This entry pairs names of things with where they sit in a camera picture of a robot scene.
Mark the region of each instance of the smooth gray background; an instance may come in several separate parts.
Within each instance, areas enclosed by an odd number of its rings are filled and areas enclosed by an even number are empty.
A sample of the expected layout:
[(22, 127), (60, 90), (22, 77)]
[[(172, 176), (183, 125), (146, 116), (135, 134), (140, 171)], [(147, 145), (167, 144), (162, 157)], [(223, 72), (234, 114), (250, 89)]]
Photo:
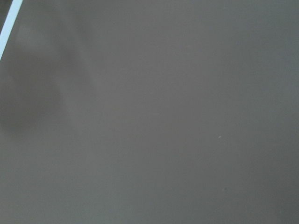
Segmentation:
[(0, 223), (298, 223), (298, 10), (25, 0), (0, 62)]

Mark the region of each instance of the gray floor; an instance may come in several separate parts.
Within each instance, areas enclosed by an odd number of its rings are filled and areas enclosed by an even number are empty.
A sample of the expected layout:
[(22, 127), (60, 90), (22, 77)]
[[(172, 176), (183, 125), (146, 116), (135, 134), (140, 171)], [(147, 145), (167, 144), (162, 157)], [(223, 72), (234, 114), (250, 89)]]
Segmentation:
[(0, 223), (298, 223), (298, 10), (24, 0), (0, 62)]

